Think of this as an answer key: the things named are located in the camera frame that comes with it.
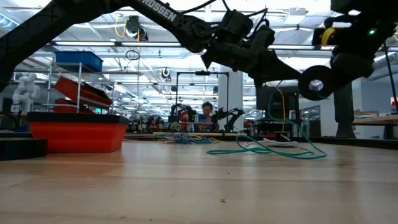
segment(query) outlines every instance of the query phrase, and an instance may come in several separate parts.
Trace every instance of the black tray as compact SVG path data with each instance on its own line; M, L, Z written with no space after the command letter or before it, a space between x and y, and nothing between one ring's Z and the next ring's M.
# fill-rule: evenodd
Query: black tray
M47 155L46 139L20 138L18 134L12 138L12 133L8 136L9 138L0 138L0 161L31 159Z
M129 120L127 118L113 114L30 112L27 114L27 120L40 122L81 122L125 125L129 124Z

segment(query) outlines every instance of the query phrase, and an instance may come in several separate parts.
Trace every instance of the metal shelf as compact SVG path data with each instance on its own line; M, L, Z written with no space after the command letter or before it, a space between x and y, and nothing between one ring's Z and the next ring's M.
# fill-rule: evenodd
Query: metal shelf
M85 97L80 96L80 92L81 92L81 75L83 73L83 69L85 69L85 71L89 71L92 74L95 74L95 72L87 67L84 66L82 63L55 63L55 64L51 64L50 66L50 72L49 72L49 80L51 80L51 76L52 76L52 72L53 72L53 65L59 66L63 69L65 69L64 67L77 67L78 68L78 93L77 93L77 102L76 105L58 105L58 104L50 104L50 92L51 92L51 82L49 82L48 88L47 88L47 104L45 104L45 106L47 107L46 112L49 112L49 108L50 107L54 107L54 106L66 106L66 107L75 107L76 108L76 113L79 113L80 110L80 101L83 100L85 102L89 102L90 106L97 106L99 108L108 108L108 113L109 111L112 112L113 110L113 105L106 105L104 103L95 101L95 100L91 100Z

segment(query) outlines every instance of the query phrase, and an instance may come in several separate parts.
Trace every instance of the red object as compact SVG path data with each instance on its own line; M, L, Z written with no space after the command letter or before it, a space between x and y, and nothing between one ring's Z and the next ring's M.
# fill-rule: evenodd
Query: red object
M72 101L77 102L77 89L78 84L72 80L69 80L65 77L60 77L55 84L54 87L60 93L64 94ZM80 103L90 106L95 106L97 108L108 109L112 105L112 100L110 100L103 91L97 90L91 86L81 85L80 87Z
M122 146L125 124L31 121L33 137L48 139L49 152L114 152Z
M188 115L188 111L183 112L183 113L180 113L180 121L185 121L185 120L184 120L184 116L185 116L185 115Z
M55 101L55 104L60 104L60 105L76 105L75 102L72 100L65 100L62 98L59 98ZM54 106L52 110L56 113L76 113L76 108L74 107L68 107L68 106ZM92 112L92 110L88 109L87 107L80 105L79 108L79 113L88 113L88 114L95 114Z

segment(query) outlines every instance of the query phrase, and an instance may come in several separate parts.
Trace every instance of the wooden tabletop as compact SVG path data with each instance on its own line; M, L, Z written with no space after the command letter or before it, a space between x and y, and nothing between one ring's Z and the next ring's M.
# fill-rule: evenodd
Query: wooden tabletop
M355 124L398 124L398 115L374 118L357 118L354 119L353 125Z
M132 141L109 154L0 162L0 223L397 222L398 151L316 145L328 157L212 156L238 146Z

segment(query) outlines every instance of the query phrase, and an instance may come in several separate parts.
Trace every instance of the yellow component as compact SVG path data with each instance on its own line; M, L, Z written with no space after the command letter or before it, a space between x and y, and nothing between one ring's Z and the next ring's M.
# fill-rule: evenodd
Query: yellow component
M327 28L322 35L322 45L328 45L329 37L335 32L334 28Z
M114 32L116 33L117 36L119 36L120 38L123 38L124 35L126 35L127 20L124 21L123 35L120 35L118 32L118 20L119 20L119 15L116 15L116 22L114 24Z

